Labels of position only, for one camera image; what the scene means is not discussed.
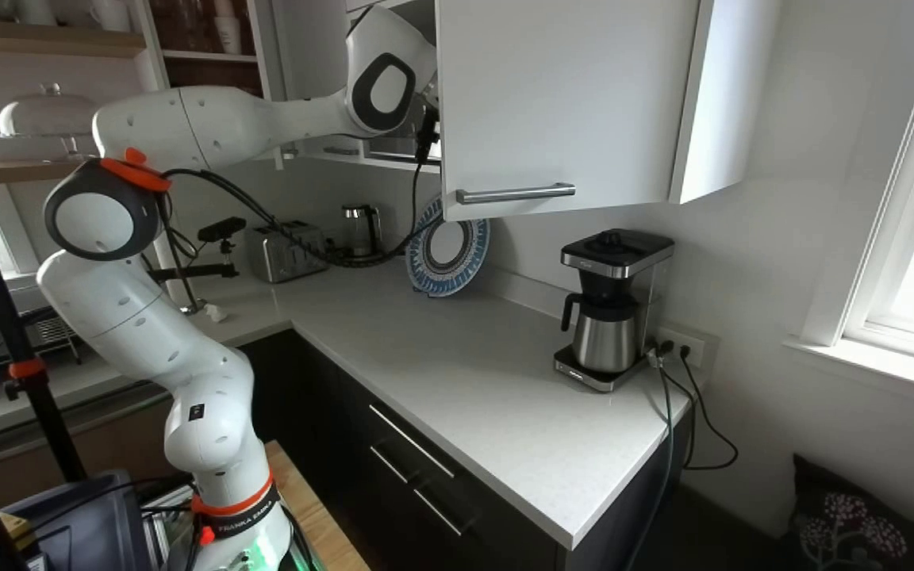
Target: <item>dark cabinet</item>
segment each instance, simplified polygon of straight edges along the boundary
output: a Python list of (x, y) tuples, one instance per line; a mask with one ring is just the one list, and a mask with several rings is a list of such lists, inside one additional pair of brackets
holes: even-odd
[(255, 343), (247, 354), (259, 439), (282, 442), (373, 567), (622, 567), (661, 481), (672, 480), (661, 448), (586, 538), (566, 553), (299, 334)]

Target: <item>plate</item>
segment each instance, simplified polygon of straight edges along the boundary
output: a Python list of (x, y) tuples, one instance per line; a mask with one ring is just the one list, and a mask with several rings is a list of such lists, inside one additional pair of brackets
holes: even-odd
[(423, 216), (423, 225), (424, 228), (405, 244), (405, 275), (423, 294), (449, 299), (485, 266), (493, 225), (485, 218), (445, 223), (437, 201)]

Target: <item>power outlet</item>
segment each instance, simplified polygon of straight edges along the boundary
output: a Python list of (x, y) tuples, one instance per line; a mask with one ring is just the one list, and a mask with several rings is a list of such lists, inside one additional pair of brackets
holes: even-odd
[(669, 340), (680, 353), (680, 346), (688, 346), (688, 365), (708, 371), (713, 365), (718, 340), (710, 334), (698, 334), (680, 324), (658, 326), (658, 340)]

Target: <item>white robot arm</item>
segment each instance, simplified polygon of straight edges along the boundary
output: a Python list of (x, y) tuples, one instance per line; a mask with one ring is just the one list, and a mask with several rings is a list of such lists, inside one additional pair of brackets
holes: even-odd
[(247, 567), (282, 567), (294, 544), (251, 424), (247, 358), (183, 320), (137, 261), (157, 233), (169, 181), (128, 149), (141, 149), (155, 167), (213, 167), (306, 137), (376, 137), (403, 124), (433, 73), (431, 61), (420, 32), (369, 10), (350, 36), (350, 87), (328, 99), (173, 89), (107, 104), (95, 113), (95, 143), (107, 158), (84, 162), (44, 202), (46, 233), (64, 248), (38, 269), (44, 299), (119, 373), (149, 377), (173, 401), (164, 457), (194, 472), (194, 504), (213, 533), (196, 567), (224, 567), (240, 554)]

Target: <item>white upper cabinet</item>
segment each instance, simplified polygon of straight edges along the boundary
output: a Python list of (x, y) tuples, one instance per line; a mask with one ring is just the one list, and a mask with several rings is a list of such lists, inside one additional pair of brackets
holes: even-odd
[(446, 218), (742, 178), (776, 0), (437, 0)]

